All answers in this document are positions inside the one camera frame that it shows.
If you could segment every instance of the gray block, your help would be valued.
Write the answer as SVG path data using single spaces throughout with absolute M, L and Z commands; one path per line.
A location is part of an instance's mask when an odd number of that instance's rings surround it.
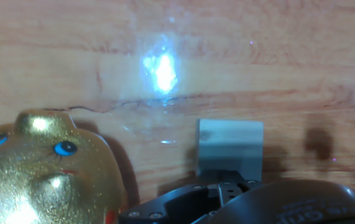
M 246 180 L 261 181 L 263 122 L 199 119 L 196 130 L 197 175 L 236 170 Z

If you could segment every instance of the red mark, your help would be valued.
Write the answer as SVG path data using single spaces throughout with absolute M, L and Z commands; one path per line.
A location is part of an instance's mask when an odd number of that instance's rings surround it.
M 114 211 L 109 211 L 105 216 L 105 224 L 113 224 L 116 221 L 116 215 Z
M 63 172 L 64 174 L 76 174 L 77 171 L 74 170 L 61 170 L 61 172 Z

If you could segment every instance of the wooden surface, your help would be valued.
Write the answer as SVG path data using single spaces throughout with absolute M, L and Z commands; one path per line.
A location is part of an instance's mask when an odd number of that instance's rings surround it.
M 0 124 L 69 111 L 131 203 L 193 177 L 197 118 L 263 121 L 265 182 L 355 187 L 355 0 L 0 0 Z

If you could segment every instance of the wooden table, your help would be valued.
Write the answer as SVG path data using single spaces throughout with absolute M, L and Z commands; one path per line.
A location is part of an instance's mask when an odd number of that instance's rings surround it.
M 355 0 L 0 0 L 0 124 L 68 111 L 131 203 L 194 176 L 198 118 L 263 121 L 264 182 L 355 188 Z

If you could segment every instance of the gold figurine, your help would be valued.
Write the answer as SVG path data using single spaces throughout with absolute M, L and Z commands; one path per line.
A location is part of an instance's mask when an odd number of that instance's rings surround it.
M 126 206 L 110 148 L 66 113 L 0 126 L 0 224 L 115 224 Z

